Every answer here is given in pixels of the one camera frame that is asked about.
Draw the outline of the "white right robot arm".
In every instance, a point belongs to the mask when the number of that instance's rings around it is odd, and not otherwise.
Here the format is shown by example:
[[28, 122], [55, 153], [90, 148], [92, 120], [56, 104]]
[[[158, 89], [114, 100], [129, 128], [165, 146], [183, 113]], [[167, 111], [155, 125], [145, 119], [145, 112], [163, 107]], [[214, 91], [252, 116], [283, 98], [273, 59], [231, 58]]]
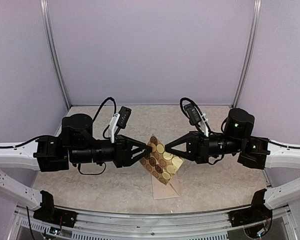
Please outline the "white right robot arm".
[[166, 144], [170, 154], [211, 166], [225, 155], [233, 155], [250, 169], [300, 169], [300, 145], [252, 136], [255, 117], [241, 108], [229, 110], [220, 132], [210, 129], [207, 119], [192, 103], [183, 106], [182, 111], [196, 130]]

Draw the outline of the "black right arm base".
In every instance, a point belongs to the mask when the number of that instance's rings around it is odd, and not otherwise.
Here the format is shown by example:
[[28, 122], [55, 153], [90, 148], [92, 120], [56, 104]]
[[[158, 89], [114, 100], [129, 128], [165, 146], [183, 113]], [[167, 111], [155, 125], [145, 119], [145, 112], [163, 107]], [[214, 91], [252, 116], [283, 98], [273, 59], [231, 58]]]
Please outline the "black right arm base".
[[239, 227], [265, 221], [273, 217], [273, 211], [265, 206], [266, 189], [258, 190], [254, 193], [251, 204], [247, 208], [232, 210], [228, 217], [232, 227]]

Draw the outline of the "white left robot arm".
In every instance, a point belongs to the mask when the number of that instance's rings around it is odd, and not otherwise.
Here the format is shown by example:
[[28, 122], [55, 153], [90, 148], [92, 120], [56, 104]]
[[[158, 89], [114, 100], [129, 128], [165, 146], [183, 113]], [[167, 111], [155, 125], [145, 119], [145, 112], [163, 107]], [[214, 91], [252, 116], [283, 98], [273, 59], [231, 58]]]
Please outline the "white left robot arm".
[[116, 168], [130, 167], [152, 152], [152, 147], [117, 134], [110, 139], [93, 137], [93, 119], [83, 113], [64, 117], [59, 136], [41, 135], [23, 143], [0, 143], [0, 191], [39, 211], [53, 223], [60, 218], [53, 196], [12, 179], [2, 170], [22, 168], [40, 172], [57, 172], [80, 168], [82, 164], [105, 166], [112, 162]]

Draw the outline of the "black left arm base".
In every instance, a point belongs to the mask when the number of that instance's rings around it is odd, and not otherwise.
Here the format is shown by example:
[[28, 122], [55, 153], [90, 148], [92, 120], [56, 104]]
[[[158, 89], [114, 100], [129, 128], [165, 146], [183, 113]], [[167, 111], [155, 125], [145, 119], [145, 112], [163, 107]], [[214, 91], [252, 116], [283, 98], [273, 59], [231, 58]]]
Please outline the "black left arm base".
[[55, 207], [54, 197], [47, 191], [41, 190], [39, 209], [33, 212], [33, 218], [42, 222], [74, 228], [78, 213]]

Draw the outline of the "round sticker sheet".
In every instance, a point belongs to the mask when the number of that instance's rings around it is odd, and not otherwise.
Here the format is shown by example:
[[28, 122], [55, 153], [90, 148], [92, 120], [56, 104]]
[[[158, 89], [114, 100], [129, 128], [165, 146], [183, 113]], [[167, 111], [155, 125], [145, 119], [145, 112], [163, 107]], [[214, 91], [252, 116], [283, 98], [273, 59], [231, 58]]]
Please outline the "round sticker sheet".
[[167, 185], [184, 163], [178, 155], [166, 152], [164, 144], [153, 134], [148, 143], [152, 148], [139, 162], [160, 183]]

